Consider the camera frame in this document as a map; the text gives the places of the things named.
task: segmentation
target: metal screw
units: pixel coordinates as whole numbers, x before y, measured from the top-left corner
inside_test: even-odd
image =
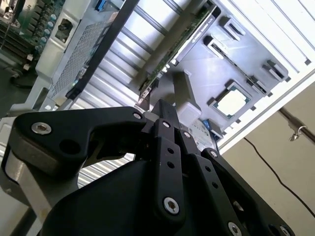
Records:
[[[165,122],[165,121],[163,121],[163,124],[164,124],[164,126],[167,127],[167,128],[171,127],[171,126],[169,125],[169,123],[167,123],[167,122]]]
[[[179,213],[179,206],[174,199],[167,197],[164,199],[163,203],[165,210],[167,210],[168,213],[171,213],[172,215]]]
[[[214,152],[214,151],[210,151],[210,154],[212,155],[212,157],[217,158],[218,155]]]
[[[233,222],[229,222],[227,226],[229,230],[231,231],[231,233],[233,234],[233,236],[242,236],[242,232],[236,224],[234,224]]]
[[[34,133],[40,134],[40,135],[45,135],[45,134],[50,134],[51,133],[51,127],[43,122],[37,122],[34,123],[31,126],[31,129]]]
[[[187,133],[187,132],[184,132],[184,134],[185,134],[185,136],[187,137],[187,138],[191,138],[191,135],[189,134],[189,133]]]
[[[133,116],[136,117],[137,119],[141,119],[141,116],[138,113],[133,113]]]
[[[285,234],[285,236],[291,236],[290,233],[286,230],[285,227],[280,226],[280,229],[282,230],[282,232]]]

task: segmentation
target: screw hole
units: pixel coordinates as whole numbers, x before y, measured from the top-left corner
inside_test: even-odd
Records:
[[[269,227],[270,231],[272,232],[272,234],[273,234],[274,236],[280,236],[280,232],[279,232],[279,230],[276,228],[276,226],[274,226],[274,225],[268,225],[268,227]]]
[[[168,152],[169,152],[170,154],[174,154],[174,150],[173,150],[173,149],[168,148],[167,150],[168,150]]]
[[[62,140],[59,144],[59,148],[64,153],[70,155],[78,154],[81,150],[80,145],[71,139]]]
[[[40,124],[37,126],[37,129],[40,130],[40,131],[46,131],[47,130],[47,127],[43,124]]]
[[[168,167],[171,168],[171,169],[174,169],[174,168],[175,168],[174,164],[173,164],[172,162],[170,162],[170,161],[167,163],[167,165],[168,165]]]
[[[136,117],[137,119],[141,119],[141,115],[140,115],[140,114],[138,114],[138,113],[136,113],[136,112],[135,112],[135,113],[133,113],[133,116],[134,116],[134,117]]]
[[[218,185],[217,185],[217,183],[215,183],[215,182],[212,182],[212,186],[214,186],[214,188],[216,188],[216,189],[218,189]]]

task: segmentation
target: electronic component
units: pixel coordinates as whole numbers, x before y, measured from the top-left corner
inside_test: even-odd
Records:
[[[232,118],[239,112],[248,102],[250,96],[241,89],[235,82],[232,82],[227,88],[226,92],[219,99],[211,99],[210,106],[215,107],[228,119]]]
[[[98,3],[96,4],[95,10],[96,11],[102,11],[105,8],[107,0],[99,0]]]
[[[151,73],[149,73],[149,76],[147,76],[146,81],[140,88],[139,103],[141,103],[146,98],[146,96],[150,93],[152,89],[151,85],[154,82],[154,80],[156,78],[160,78],[163,75],[163,73],[167,72],[168,67],[170,66],[169,63],[170,62],[172,62],[173,64],[177,63],[174,59],[175,56],[178,56],[178,57],[181,56],[181,59],[182,59],[182,57],[184,57],[185,54],[189,52],[189,50],[193,47],[195,42],[200,38],[201,34],[206,31],[205,29],[208,29],[209,24],[213,22],[213,18],[211,18],[211,15],[214,13],[216,8],[217,8],[216,5],[208,1],[198,11],[198,13],[195,15],[195,17],[186,27],[186,29],[182,31],[179,39],[176,40],[174,44],[168,48],[168,50],[165,50],[165,52],[163,52],[164,53],[163,58],[155,66],[154,70]],[[220,14],[220,10],[218,9],[214,17],[217,17],[219,14]],[[183,52],[185,46],[187,46],[189,42],[193,42],[193,45],[192,46],[189,45],[188,50],[187,51],[185,50]]]
[[[268,60],[267,63],[262,66],[262,68],[264,68],[272,78],[278,80],[279,82],[282,82],[288,78],[288,71],[282,69],[278,64],[271,60]]]
[[[187,55],[187,53],[193,48],[196,42],[201,39],[203,34],[210,28],[216,18],[220,15],[221,11],[218,7],[212,6],[213,12],[209,14],[204,21],[199,25],[193,35],[185,42],[175,57],[171,60],[176,66]]]
[[[231,38],[237,41],[241,40],[240,36],[244,36],[246,34],[246,32],[235,21],[227,16],[220,19],[220,26]]]
[[[25,0],[1,0],[0,1],[0,21],[19,27],[20,23],[16,20],[22,11]]]
[[[41,39],[49,36],[46,29],[52,30],[54,21],[61,13],[64,0],[2,0],[0,2],[2,50],[6,52],[7,57],[21,65],[25,63],[29,53],[34,54],[34,61],[38,61],[47,43],[47,38]],[[22,49],[17,44],[27,47]]]
[[[232,61],[228,55],[223,51],[223,44],[214,39],[212,36],[207,36],[204,39],[204,44],[207,48],[213,52],[218,58],[226,59],[234,68],[237,69],[246,79],[247,83],[250,84],[257,92],[260,92],[263,96],[266,96],[270,91],[267,91],[265,85],[257,79],[254,75],[248,76],[234,61]]]

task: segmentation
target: black cable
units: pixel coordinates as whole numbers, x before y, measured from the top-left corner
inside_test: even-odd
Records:
[[[269,169],[274,173],[274,175],[277,177],[279,183],[286,188],[294,197],[296,197],[297,200],[300,201],[300,203],[303,204],[303,206],[309,211],[309,213],[315,218],[315,214],[314,212],[309,208],[308,205],[306,205],[306,203],[295,193],[293,192],[288,186],[286,186],[280,179],[279,175],[277,174],[277,172],[269,165],[269,163],[260,155],[259,151],[257,150],[256,146],[249,141],[247,138],[244,138],[246,142],[248,142],[255,150],[255,152],[257,153],[257,155],[260,157],[260,159],[269,167]]]
[[[22,84],[19,84],[18,82],[16,82],[17,79],[20,78],[20,75],[19,74],[15,74],[15,75],[12,75],[10,77],[10,83],[17,87],[17,88],[20,88],[20,89],[32,89],[33,88],[33,85],[22,85]]]

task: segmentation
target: white plastic part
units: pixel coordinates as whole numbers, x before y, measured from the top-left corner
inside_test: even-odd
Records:
[[[195,101],[187,73],[175,75],[174,90],[179,122],[189,127],[201,116],[201,109]]]
[[[201,116],[200,108],[188,101],[176,104],[176,111],[179,122],[185,126],[191,126]]]

